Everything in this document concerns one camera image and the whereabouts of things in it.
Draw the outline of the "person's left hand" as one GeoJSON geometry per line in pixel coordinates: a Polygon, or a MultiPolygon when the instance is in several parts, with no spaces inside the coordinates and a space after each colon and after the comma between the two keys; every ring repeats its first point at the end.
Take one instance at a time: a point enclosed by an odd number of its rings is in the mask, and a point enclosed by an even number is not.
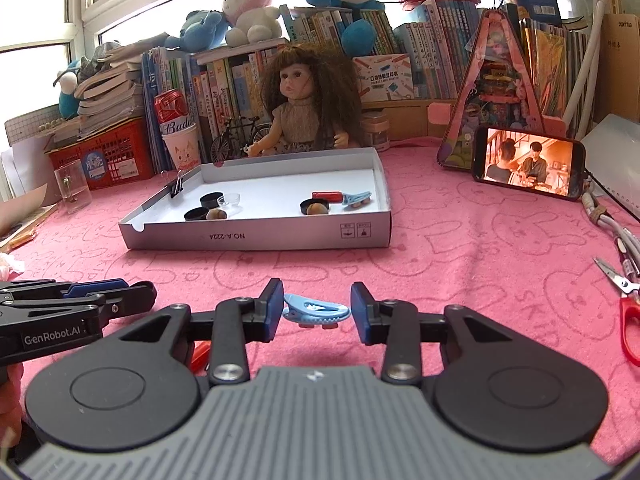
{"type": "Polygon", "coordinates": [[[0,430],[2,448],[12,448],[20,440],[23,410],[21,407],[21,380],[24,374],[22,363],[13,364],[6,370],[8,380],[0,389],[0,430]]]}

